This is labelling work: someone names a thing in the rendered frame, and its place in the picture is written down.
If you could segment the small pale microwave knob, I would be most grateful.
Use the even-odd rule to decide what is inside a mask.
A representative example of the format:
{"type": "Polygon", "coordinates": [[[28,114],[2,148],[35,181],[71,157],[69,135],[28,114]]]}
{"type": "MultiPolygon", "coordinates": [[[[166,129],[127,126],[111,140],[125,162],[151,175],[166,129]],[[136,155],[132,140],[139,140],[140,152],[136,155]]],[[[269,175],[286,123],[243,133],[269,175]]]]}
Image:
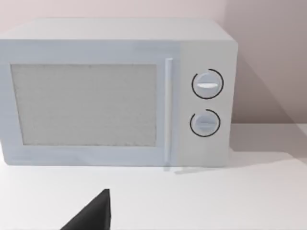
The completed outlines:
{"type": "Polygon", "coordinates": [[[193,130],[201,136],[212,134],[218,127],[218,118],[212,113],[195,115],[192,121],[193,130]]]}

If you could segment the pale microwave oven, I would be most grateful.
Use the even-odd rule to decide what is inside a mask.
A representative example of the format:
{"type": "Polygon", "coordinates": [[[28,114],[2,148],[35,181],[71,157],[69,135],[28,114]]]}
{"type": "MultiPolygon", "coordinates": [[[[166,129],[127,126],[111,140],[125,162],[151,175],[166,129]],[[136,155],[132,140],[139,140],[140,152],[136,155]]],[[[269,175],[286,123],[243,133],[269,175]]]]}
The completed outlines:
{"type": "Polygon", "coordinates": [[[215,22],[201,18],[41,18],[0,34],[2,39],[177,42],[180,67],[172,163],[168,166],[226,165],[238,44],[215,22]],[[222,86],[214,97],[202,98],[195,93],[193,80],[208,71],[220,76],[222,86]],[[218,118],[217,129],[207,136],[199,135],[192,128],[195,115],[204,113],[218,118]]]}

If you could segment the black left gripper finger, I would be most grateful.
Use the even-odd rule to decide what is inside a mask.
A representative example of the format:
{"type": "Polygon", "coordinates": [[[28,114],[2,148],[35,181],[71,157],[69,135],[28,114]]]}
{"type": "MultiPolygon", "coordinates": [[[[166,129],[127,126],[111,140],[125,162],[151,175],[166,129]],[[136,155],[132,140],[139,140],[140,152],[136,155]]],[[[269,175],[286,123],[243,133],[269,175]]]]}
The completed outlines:
{"type": "Polygon", "coordinates": [[[104,189],[60,230],[111,230],[110,189],[104,189]]]}

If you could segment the large pale microwave knob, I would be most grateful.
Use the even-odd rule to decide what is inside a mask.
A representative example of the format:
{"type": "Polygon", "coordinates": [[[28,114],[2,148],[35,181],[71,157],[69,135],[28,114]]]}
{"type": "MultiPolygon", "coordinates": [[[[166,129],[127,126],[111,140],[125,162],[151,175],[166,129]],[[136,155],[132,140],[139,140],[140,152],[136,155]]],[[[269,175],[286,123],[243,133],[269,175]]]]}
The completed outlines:
{"type": "Polygon", "coordinates": [[[212,71],[198,74],[193,80],[193,89],[202,98],[214,97],[220,91],[221,86],[220,76],[212,71]]]}

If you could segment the pale microwave door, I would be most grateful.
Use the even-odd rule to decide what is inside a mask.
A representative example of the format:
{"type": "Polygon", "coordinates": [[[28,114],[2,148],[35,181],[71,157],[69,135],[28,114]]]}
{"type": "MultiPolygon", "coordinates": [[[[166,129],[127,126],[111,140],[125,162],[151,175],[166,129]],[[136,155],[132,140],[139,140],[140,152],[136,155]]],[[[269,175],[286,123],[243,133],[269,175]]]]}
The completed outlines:
{"type": "Polygon", "coordinates": [[[144,40],[0,40],[0,143],[9,165],[164,166],[180,46],[144,40]]]}

